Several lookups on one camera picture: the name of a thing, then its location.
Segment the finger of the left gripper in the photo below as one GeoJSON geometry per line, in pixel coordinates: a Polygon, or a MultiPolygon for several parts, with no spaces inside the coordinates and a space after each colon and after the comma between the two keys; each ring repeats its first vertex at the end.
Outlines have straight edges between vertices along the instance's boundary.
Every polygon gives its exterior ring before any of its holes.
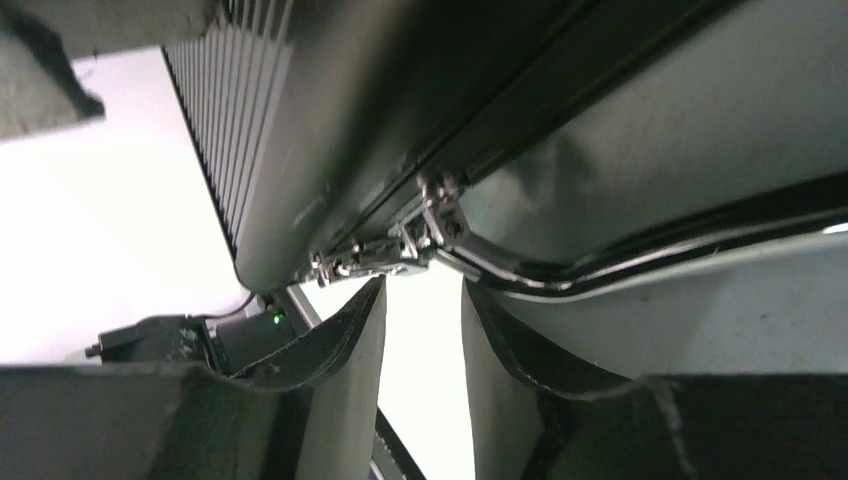
{"type": "Polygon", "coordinates": [[[74,60],[194,40],[218,20],[218,2],[206,0],[2,2],[1,138],[104,116],[74,60]]]}

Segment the black aluminium poker case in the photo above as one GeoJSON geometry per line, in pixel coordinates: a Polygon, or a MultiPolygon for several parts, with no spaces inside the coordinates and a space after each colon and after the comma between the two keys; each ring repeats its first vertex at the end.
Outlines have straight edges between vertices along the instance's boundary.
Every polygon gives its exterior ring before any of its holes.
{"type": "Polygon", "coordinates": [[[227,1],[162,53],[255,293],[557,302],[847,219],[843,1],[227,1]]]}

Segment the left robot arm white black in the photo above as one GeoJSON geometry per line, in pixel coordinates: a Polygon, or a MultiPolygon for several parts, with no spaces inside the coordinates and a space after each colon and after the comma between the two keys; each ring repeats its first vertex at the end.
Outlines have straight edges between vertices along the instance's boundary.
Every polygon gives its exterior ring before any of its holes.
{"type": "Polygon", "coordinates": [[[235,279],[159,48],[70,61],[1,8],[1,362],[202,359],[235,279]]]}

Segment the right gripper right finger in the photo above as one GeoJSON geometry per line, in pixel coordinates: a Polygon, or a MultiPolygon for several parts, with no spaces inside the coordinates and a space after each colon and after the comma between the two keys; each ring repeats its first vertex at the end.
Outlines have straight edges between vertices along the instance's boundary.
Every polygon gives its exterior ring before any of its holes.
{"type": "Polygon", "coordinates": [[[557,346],[463,285],[479,479],[843,479],[843,374],[651,375],[557,346]]]}

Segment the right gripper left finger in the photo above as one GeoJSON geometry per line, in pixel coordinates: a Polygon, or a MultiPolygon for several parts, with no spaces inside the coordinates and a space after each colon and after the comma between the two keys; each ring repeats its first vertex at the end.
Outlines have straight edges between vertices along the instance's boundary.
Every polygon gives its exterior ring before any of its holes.
{"type": "Polygon", "coordinates": [[[385,280],[231,377],[188,362],[5,367],[5,479],[365,479],[385,280]]]}

